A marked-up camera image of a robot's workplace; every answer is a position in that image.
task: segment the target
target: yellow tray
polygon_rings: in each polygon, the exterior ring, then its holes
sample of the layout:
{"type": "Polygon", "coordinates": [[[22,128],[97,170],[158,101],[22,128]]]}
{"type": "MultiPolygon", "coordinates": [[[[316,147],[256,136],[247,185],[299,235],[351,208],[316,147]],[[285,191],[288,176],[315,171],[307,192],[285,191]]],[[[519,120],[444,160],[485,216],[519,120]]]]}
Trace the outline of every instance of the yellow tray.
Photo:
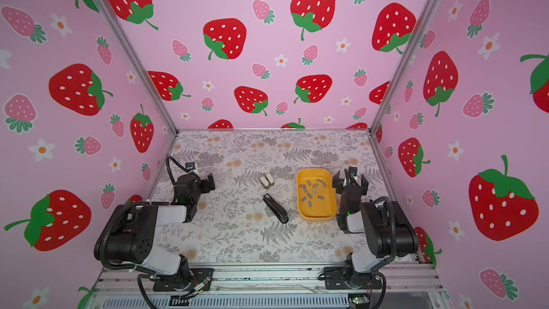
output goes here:
{"type": "Polygon", "coordinates": [[[302,169],[298,173],[297,186],[298,211],[303,220],[307,222],[326,222],[334,218],[338,208],[335,202],[335,189],[332,187],[330,172],[322,168],[302,169]],[[326,183],[326,187],[318,182],[318,179],[322,179],[326,183]],[[316,193],[313,194],[313,186],[317,183],[316,193]],[[307,195],[301,185],[306,186],[307,192],[312,198],[307,195]]]}

